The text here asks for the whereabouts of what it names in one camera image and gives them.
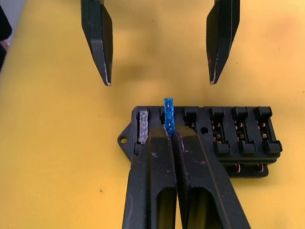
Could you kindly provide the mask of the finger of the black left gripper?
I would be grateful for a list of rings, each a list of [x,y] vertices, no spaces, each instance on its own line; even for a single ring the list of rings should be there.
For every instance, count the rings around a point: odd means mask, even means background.
[[[210,84],[216,84],[229,58],[240,22],[239,0],[216,0],[206,20],[206,52]]]
[[[81,0],[81,25],[93,61],[106,86],[112,84],[112,19],[102,0]]]

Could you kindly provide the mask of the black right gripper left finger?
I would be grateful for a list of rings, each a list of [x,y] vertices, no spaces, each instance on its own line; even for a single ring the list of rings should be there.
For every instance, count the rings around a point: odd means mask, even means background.
[[[173,229],[177,184],[171,139],[163,125],[151,130],[128,176],[122,228]]]

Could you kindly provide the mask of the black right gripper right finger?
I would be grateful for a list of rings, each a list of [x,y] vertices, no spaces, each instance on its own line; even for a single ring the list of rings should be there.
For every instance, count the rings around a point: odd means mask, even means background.
[[[229,176],[197,133],[177,126],[172,137],[182,227],[248,229],[250,224]]]

